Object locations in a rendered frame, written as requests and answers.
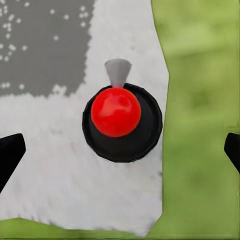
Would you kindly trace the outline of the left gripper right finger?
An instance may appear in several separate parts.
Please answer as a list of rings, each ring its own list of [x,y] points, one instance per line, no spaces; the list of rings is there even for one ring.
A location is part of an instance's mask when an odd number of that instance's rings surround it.
[[[227,135],[224,151],[231,159],[234,166],[240,172],[240,135],[236,133],[229,133]]]

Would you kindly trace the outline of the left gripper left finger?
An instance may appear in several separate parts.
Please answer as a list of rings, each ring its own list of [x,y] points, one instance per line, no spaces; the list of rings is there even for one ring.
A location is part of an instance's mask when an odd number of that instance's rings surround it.
[[[0,138],[0,193],[26,152],[22,133]]]

